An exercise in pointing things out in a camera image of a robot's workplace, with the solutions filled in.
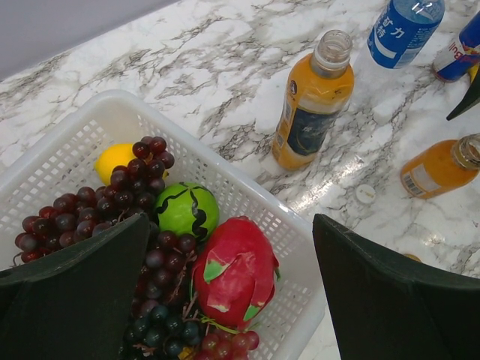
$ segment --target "dragon fruit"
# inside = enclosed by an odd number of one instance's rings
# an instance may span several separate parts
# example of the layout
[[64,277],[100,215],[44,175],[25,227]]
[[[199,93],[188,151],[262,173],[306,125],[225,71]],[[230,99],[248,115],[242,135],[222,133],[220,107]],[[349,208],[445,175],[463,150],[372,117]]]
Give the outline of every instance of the dragon fruit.
[[269,240],[248,217],[232,217],[208,240],[192,269],[203,313],[243,330],[272,300],[278,260]]

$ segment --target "basket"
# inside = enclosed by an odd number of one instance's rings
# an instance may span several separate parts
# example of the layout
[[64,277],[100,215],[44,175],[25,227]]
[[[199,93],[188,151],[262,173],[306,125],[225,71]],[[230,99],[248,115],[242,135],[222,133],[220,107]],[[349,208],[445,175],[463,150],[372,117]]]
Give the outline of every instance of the basket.
[[298,359],[323,318],[325,293],[311,225],[199,140],[126,91],[105,91],[68,115],[0,175],[0,269],[18,253],[21,221],[56,197],[101,186],[93,170],[114,143],[162,136],[175,156],[169,182],[206,186],[220,206],[220,222],[247,215],[269,238],[282,280],[274,299],[256,318],[261,343],[253,359]]

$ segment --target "white marble surface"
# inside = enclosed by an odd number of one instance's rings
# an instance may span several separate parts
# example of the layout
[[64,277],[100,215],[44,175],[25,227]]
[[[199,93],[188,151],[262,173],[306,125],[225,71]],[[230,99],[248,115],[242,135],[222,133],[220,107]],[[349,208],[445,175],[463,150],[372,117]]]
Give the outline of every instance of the white marble surface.
[[[363,46],[383,0],[184,0],[122,26],[0,82],[0,170],[92,95],[124,89],[308,220],[323,212],[393,250],[479,277],[480,181],[423,201],[409,198],[398,178],[429,145],[480,129],[478,107],[445,120],[467,79],[446,85],[430,72],[476,2],[448,1],[439,29],[385,102],[351,103],[302,171],[283,171],[270,154],[288,72],[327,30],[343,29]],[[355,200],[363,183],[376,190],[371,205]],[[327,315],[301,359],[339,358]]]

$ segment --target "orange juice bottle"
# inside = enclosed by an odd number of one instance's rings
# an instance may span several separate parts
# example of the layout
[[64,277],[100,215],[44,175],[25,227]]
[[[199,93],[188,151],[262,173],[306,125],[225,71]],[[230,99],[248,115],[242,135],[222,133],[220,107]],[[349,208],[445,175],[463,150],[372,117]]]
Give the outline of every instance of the orange juice bottle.
[[430,199],[471,182],[480,171],[480,133],[438,142],[403,166],[402,185]]
[[287,170],[310,163],[336,115],[350,99],[352,40],[340,30],[327,32],[313,53],[293,67],[272,153]]

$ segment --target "can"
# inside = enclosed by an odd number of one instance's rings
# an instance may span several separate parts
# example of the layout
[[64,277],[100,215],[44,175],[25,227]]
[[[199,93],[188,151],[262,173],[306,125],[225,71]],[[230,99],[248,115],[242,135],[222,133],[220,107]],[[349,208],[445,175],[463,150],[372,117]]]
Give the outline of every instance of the can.
[[433,61],[433,73],[446,82],[460,79],[480,62],[480,11]]

